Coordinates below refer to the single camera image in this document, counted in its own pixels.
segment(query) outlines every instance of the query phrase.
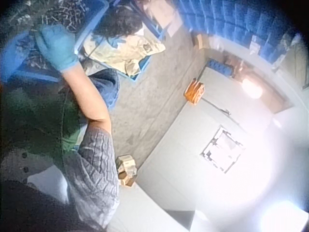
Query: gray floor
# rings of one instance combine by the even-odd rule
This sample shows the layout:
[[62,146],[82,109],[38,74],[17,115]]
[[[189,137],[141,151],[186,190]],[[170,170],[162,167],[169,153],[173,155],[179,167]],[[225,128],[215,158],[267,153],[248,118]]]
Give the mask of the gray floor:
[[206,50],[193,48],[185,28],[164,41],[166,50],[153,55],[137,82],[121,78],[120,94],[111,111],[116,156],[131,154],[140,167],[184,106],[183,92],[201,73]]

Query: gray knit sleeve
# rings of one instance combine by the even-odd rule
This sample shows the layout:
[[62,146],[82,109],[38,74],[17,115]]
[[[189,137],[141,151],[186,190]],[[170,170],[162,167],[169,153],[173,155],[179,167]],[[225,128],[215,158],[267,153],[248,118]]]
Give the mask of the gray knit sleeve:
[[102,230],[119,205],[119,185],[111,135],[88,127],[78,152],[64,157],[70,194],[80,219]]

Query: rubber glove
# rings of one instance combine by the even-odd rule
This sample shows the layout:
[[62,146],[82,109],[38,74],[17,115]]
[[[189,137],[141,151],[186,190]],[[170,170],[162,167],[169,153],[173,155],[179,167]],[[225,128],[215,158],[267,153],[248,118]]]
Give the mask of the rubber glove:
[[34,41],[24,31],[12,38],[3,49],[0,60],[0,76],[2,82],[7,82],[9,77],[20,67],[34,47]]
[[74,54],[75,36],[63,25],[44,25],[35,34],[35,39],[42,55],[58,71],[62,72],[78,63],[78,57]]

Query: forearm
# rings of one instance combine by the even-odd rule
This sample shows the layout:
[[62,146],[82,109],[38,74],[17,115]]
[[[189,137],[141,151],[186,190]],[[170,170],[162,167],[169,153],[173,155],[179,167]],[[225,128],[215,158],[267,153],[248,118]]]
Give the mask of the forearm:
[[72,89],[82,113],[90,120],[90,125],[101,127],[111,133],[107,106],[80,63],[63,71],[62,76]]

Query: person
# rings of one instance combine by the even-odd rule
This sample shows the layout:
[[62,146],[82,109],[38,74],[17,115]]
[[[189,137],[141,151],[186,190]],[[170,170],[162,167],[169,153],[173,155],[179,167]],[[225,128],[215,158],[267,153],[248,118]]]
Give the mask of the person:
[[73,34],[62,25],[43,26],[35,38],[40,52],[74,93],[88,127],[78,151],[62,157],[72,204],[62,205],[21,183],[3,183],[1,231],[102,231],[119,205],[107,106],[74,54]]

